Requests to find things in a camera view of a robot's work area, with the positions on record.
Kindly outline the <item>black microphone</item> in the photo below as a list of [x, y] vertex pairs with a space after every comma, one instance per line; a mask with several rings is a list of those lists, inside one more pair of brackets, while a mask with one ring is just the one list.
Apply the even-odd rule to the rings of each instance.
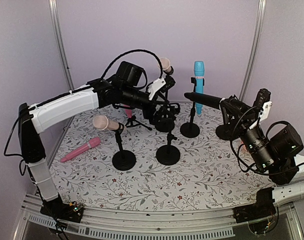
[[220, 98], [220, 97], [197, 93], [197, 92], [186, 92], [184, 93], [184, 97], [192, 102], [202, 104], [218, 110], [220, 109], [220, 103], [225, 99], [225, 98]]

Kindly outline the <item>short pink microphone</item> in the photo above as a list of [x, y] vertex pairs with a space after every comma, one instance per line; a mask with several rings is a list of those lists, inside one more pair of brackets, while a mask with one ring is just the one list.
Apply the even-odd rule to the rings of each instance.
[[73, 158], [79, 156], [80, 154], [97, 147], [98, 145], [100, 145], [101, 140], [99, 137], [94, 137], [92, 139], [90, 139], [88, 142], [86, 142], [85, 144], [83, 144], [82, 146], [78, 147], [77, 149], [74, 149], [73, 151], [71, 151], [70, 153], [68, 153], [66, 156], [64, 156], [60, 162], [64, 163], [67, 162], [69, 160], [72, 160]]

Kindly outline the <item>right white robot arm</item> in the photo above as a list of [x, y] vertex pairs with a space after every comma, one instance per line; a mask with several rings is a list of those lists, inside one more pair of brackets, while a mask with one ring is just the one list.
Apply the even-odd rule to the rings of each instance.
[[252, 106], [236, 97], [222, 98], [218, 107], [223, 114], [223, 125], [217, 127], [219, 138], [233, 141], [240, 139], [254, 160], [254, 166], [244, 164], [246, 169], [269, 179], [277, 185], [272, 198], [278, 205], [304, 199], [303, 141], [296, 129], [281, 120], [270, 125], [270, 129], [282, 125], [272, 137], [261, 129], [260, 124], [269, 116], [271, 93], [263, 88], [257, 93]]

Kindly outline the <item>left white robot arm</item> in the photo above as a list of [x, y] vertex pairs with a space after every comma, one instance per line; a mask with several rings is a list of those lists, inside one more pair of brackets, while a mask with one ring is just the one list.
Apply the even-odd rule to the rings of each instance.
[[66, 213], [66, 206], [55, 187], [46, 166], [45, 149], [39, 134], [49, 127], [79, 113], [101, 109], [135, 108], [143, 112], [145, 119], [160, 132], [174, 128], [175, 116], [180, 108], [174, 107], [163, 95], [175, 83], [173, 67], [166, 58], [161, 58], [158, 67], [162, 75], [150, 84], [138, 87], [145, 70], [123, 61], [117, 72], [108, 79], [91, 80], [78, 89], [58, 95], [42, 103], [19, 106], [18, 139], [21, 154], [31, 178], [47, 203], [47, 209], [55, 216]]

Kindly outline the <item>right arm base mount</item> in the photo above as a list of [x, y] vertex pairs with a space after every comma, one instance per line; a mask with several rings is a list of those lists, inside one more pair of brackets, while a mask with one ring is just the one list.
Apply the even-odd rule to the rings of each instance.
[[268, 217], [276, 213], [273, 198], [273, 187], [264, 188], [256, 193], [256, 202], [233, 208], [236, 223], [243, 223]]

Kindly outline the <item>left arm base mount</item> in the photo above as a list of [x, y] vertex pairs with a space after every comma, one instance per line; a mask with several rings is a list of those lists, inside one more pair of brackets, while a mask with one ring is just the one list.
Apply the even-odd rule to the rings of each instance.
[[40, 213], [53, 219], [80, 223], [83, 217], [84, 207], [76, 204], [63, 203], [60, 199], [44, 201]]

